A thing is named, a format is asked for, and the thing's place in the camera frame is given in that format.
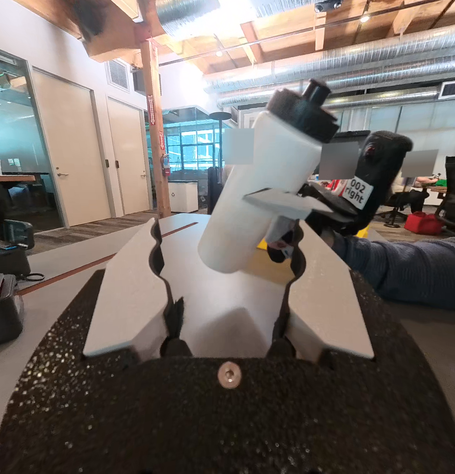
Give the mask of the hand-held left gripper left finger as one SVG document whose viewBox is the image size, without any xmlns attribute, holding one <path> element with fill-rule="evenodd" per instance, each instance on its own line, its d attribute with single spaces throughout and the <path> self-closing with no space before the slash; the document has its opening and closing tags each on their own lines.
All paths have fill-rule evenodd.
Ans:
<svg viewBox="0 0 455 474">
<path fill-rule="evenodd" d="M 159 220 L 152 218 L 108 262 L 83 349 L 85 358 L 128 349 L 140 360 L 163 357 L 179 338 L 183 299 L 161 276 Z"/>
</svg>

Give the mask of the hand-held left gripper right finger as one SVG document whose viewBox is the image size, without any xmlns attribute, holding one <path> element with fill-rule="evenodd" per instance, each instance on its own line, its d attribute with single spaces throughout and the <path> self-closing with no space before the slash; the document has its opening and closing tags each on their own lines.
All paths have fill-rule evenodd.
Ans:
<svg viewBox="0 0 455 474">
<path fill-rule="evenodd" d="M 272 355 L 317 363 L 326 352 L 374 359 L 349 267 L 303 220 L 293 230 L 290 269 L 272 331 Z"/>
</svg>

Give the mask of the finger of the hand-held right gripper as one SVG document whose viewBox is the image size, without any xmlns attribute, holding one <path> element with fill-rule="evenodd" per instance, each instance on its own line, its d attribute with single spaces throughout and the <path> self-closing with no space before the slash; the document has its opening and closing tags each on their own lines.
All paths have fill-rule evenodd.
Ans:
<svg viewBox="0 0 455 474">
<path fill-rule="evenodd" d="M 333 211 L 318 199 L 300 197 L 276 188 L 266 188 L 246 194 L 243 200 L 265 210 L 271 216 L 264 240 L 268 245 L 284 241 L 284 235 L 295 228 L 295 222 L 305 220 L 313 212 L 329 215 Z"/>
</svg>

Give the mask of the white water bottle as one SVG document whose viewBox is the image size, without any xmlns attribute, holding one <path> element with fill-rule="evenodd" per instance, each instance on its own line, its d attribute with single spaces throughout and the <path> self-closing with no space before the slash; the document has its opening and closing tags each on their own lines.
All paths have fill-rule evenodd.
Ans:
<svg viewBox="0 0 455 474">
<path fill-rule="evenodd" d="M 252 129 L 252 158 L 234 164 L 198 243 L 198 255 L 210 269 L 231 274 L 242 270 L 265 238 L 271 216 L 243 200 L 266 188 L 295 194 L 319 164 L 322 146 L 338 126 L 322 106 L 331 90 L 310 79 L 302 94 L 276 92 Z"/>
</svg>

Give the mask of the person's right forearm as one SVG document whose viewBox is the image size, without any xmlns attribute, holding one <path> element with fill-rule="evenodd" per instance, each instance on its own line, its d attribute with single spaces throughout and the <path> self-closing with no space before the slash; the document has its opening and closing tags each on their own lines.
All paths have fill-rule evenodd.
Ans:
<svg viewBox="0 0 455 474">
<path fill-rule="evenodd" d="M 384 242 L 329 231 L 322 239 L 383 299 L 455 311 L 455 237 Z"/>
</svg>

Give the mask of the black office chair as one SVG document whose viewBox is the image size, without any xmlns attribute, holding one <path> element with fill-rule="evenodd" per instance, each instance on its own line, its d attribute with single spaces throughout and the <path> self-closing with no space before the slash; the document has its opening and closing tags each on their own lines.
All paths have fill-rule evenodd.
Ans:
<svg viewBox="0 0 455 474">
<path fill-rule="evenodd" d="M 435 216 L 442 225 L 455 235 L 455 157 L 445 158 L 447 189 Z"/>
<path fill-rule="evenodd" d="M 380 205 L 380 207 L 391 208 L 389 211 L 377 212 L 376 216 L 384 220 L 383 225 L 387 228 L 400 228 L 400 224 L 396 222 L 401 219 L 403 223 L 406 222 L 408 214 L 404 214 L 403 210 L 410 204 L 410 192 L 400 192 L 391 194 L 387 200 Z"/>
</svg>

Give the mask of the red bag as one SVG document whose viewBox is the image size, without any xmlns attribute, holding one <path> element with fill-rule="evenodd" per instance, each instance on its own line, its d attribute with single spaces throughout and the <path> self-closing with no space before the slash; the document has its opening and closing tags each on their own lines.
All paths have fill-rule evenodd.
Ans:
<svg viewBox="0 0 455 474">
<path fill-rule="evenodd" d="M 417 211 L 408 215 L 404 229 L 418 235 L 437 236 L 442 232 L 444 222 L 435 214 Z"/>
</svg>

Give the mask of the white recycling bin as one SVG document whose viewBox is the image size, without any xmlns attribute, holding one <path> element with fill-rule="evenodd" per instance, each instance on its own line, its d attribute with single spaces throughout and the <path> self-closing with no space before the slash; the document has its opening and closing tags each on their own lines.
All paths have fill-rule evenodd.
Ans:
<svg viewBox="0 0 455 474">
<path fill-rule="evenodd" d="M 169 181 L 172 213 L 192 213 L 199 210 L 198 181 Z"/>
</svg>

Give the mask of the large paned window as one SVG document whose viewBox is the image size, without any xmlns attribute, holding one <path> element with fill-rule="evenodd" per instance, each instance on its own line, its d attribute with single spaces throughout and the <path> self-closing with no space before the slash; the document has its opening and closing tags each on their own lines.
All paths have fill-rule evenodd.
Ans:
<svg viewBox="0 0 455 474">
<path fill-rule="evenodd" d="M 166 153 L 171 172 L 204 171 L 219 165 L 218 122 L 164 127 Z"/>
</svg>

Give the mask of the black equipment case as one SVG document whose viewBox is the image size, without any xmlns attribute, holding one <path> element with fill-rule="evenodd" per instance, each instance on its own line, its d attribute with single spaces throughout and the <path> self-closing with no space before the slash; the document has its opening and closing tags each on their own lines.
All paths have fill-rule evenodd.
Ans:
<svg viewBox="0 0 455 474">
<path fill-rule="evenodd" d="M 23 330 L 23 300 L 14 275 L 0 274 L 0 345 L 17 339 Z"/>
</svg>

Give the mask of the black battery charger case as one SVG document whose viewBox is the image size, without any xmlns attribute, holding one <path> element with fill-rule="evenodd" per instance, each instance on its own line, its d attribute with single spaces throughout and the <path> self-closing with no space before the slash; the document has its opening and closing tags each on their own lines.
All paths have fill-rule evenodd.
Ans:
<svg viewBox="0 0 455 474">
<path fill-rule="evenodd" d="M 28 253 L 35 247 L 33 225 L 6 219 L 0 236 L 0 274 L 26 279 L 31 274 Z"/>
</svg>

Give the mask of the white door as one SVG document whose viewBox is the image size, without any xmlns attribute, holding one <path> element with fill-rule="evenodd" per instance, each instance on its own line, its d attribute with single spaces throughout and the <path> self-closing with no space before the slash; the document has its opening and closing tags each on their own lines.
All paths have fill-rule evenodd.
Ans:
<svg viewBox="0 0 455 474">
<path fill-rule="evenodd" d="M 124 215 L 150 210 L 141 110 L 112 98 L 107 108 Z"/>
<path fill-rule="evenodd" d="M 36 67 L 31 81 L 65 226 L 112 217 L 94 91 Z"/>
</svg>

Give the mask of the thin silver ventilation duct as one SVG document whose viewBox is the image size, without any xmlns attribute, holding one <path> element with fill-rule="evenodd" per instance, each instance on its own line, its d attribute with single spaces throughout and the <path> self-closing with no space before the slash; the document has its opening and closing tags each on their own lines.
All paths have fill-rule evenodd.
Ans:
<svg viewBox="0 0 455 474">
<path fill-rule="evenodd" d="M 402 90 L 373 92 L 359 95 L 329 97 L 323 104 L 326 109 L 358 108 L 366 106 L 392 105 L 413 102 L 435 101 L 440 97 L 442 86 L 409 88 Z M 273 91 L 241 93 L 216 99 L 219 108 L 240 105 L 266 104 L 276 92 L 287 91 L 278 88 Z"/>
</svg>

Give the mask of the wooden support post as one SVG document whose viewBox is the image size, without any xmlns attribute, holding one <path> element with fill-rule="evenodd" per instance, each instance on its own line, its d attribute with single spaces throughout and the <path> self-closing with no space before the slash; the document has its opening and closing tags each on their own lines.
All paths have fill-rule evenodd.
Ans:
<svg viewBox="0 0 455 474">
<path fill-rule="evenodd" d="M 159 218 L 165 218 L 171 216 L 171 207 L 168 177 L 163 175 L 160 164 L 160 158 L 166 153 L 166 150 L 163 152 L 159 145 L 159 131 L 164 132 L 164 126 L 161 107 L 158 49 L 153 40 L 144 41 L 140 49 L 146 97 L 150 94 L 153 95 L 156 115 L 155 125 L 152 126 L 149 123 L 149 133 L 157 209 Z"/>
</svg>

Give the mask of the long silver ventilation duct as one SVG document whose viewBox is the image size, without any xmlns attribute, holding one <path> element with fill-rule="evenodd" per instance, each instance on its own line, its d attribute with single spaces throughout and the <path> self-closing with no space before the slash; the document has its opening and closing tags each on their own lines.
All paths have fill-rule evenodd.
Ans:
<svg viewBox="0 0 455 474">
<path fill-rule="evenodd" d="M 455 49 L 455 25 L 205 74 L 203 89 L 207 93 L 230 92 L 307 79 L 318 72 L 341 73 L 375 62 L 427 57 L 451 49 Z"/>
</svg>

